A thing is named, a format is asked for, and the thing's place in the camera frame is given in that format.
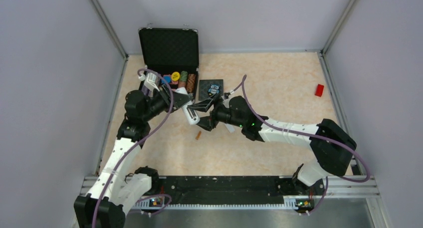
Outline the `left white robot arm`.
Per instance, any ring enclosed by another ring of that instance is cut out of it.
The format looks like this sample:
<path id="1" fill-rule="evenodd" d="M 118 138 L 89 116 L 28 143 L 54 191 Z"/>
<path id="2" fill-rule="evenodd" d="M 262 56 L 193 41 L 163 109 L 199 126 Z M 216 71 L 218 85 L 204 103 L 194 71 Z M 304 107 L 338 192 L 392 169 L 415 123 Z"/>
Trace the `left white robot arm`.
<path id="1" fill-rule="evenodd" d="M 128 169 L 152 135 L 149 121 L 162 112 L 168 115 L 186 109 L 192 98 L 184 87 L 168 90 L 163 86 L 153 97 L 133 90 L 125 97 L 125 118 L 117 132 L 112 153 L 94 185 L 78 196 L 74 210 L 81 228 L 122 228 L 131 208 L 145 193 L 153 195 L 160 188 L 152 169 L 134 174 L 125 182 Z"/>

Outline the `white remote control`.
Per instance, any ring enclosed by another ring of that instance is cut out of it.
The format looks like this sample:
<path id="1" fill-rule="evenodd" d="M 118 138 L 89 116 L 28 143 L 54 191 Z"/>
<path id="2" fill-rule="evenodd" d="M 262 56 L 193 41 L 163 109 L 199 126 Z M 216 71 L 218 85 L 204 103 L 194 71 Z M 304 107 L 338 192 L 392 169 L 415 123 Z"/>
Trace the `white remote control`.
<path id="1" fill-rule="evenodd" d="M 200 117 L 198 116 L 197 112 L 191 108 L 189 108 L 189 105 L 193 105 L 192 99 L 190 95 L 188 94 L 187 90 L 184 87 L 179 87 L 176 89 L 176 92 L 179 94 L 186 95 L 188 97 L 188 102 L 186 102 L 182 106 L 182 111 L 184 112 L 186 119 L 190 125 L 196 125 L 200 121 Z"/>

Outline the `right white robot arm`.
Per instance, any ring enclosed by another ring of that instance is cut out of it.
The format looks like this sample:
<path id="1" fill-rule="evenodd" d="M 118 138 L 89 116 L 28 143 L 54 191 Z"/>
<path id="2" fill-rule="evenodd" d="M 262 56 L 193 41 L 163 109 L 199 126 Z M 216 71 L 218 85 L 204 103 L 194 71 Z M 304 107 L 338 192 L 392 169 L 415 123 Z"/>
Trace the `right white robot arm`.
<path id="1" fill-rule="evenodd" d="M 311 150 L 314 160 L 301 165 L 292 181 L 294 191 L 299 194 L 306 194 L 313 184 L 326 176 L 344 176 L 353 155 L 342 145 L 351 150 L 357 146 L 333 120 L 323 119 L 318 124 L 277 121 L 257 115 L 242 96 L 229 99 L 212 97 L 188 108 L 209 112 L 197 123 L 204 130 L 211 131 L 218 123 L 224 123 L 241 128 L 242 134 L 252 141 L 281 142 Z"/>

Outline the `white battery cover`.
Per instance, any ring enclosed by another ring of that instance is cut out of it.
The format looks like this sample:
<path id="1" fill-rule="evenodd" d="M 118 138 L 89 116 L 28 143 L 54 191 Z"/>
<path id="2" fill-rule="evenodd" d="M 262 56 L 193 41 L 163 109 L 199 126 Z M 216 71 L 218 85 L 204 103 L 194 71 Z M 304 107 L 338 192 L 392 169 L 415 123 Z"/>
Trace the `white battery cover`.
<path id="1" fill-rule="evenodd" d="M 225 127 L 228 129 L 230 133 L 235 132 L 235 128 L 230 124 L 225 124 Z"/>

